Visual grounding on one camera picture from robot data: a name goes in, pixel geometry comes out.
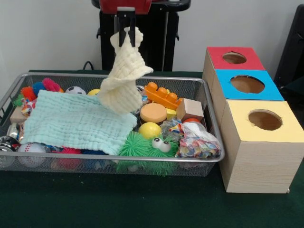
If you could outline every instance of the black cable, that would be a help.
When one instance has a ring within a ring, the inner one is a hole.
[[[93,64],[90,61],[86,61],[85,65],[84,65],[84,67],[82,69],[85,70],[86,69],[86,65],[88,65],[88,64],[90,65],[91,70],[94,70]]]

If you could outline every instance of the wire mesh basket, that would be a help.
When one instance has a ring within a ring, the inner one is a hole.
[[[70,86],[79,86],[85,91],[99,88],[106,75],[87,74],[58,74],[58,73],[26,73],[20,75],[0,101],[0,136],[7,134],[11,125],[10,116],[14,110],[12,101],[16,99],[21,88],[32,86],[35,82],[49,77],[56,81],[64,90]],[[61,153],[34,153],[34,152],[9,152],[0,149],[0,163],[10,160],[11,165],[1,167],[3,171],[38,171],[38,172],[79,172],[79,173],[110,173],[110,174],[156,174],[178,176],[202,176],[208,175],[216,162],[225,156],[219,127],[216,122],[210,91],[204,80],[198,78],[182,77],[155,77],[145,76],[137,80],[136,84],[143,86],[150,81],[159,87],[173,91],[178,97],[197,100],[202,103],[204,119],[207,130],[215,135],[221,145],[221,153],[216,158],[157,158],[157,157],[126,157],[111,155],[90,154],[61,154]],[[30,168],[24,165],[24,161],[34,162],[37,165]],[[119,169],[122,161],[129,161],[132,165],[125,169]],[[154,172],[151,167],[170,167],[170,171],[164,173]]]

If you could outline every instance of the googly eye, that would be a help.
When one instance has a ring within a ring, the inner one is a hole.
[[[163,153],[168,153],[171,149],[171,145],[168,141],[164,141],[158,149]]]
[[[160,138],[154,138],[152,141],[152,147],[155,149],[159,149],[159,147],[163,144],[162,139]]]

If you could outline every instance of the blue box top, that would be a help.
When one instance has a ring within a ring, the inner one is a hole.
[[[216,70],[216,74],[227,99],[284,100],[264,70]]]

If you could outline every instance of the blue ball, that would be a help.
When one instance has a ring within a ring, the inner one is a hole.
[[[82,154],[94,154],[94,155],[108,155],[103,151],[92,151],[92,150],[82,150]],[[110,164],[110,160],[96,160],[96,159],[86,159],[84,162],[84,167],[90,170],[104,169]]]
[[[36,96],[38,96],[40,89],[45,90],[45,87],[43,86],[42,82],[35,82],[33,84],[33,90]]]

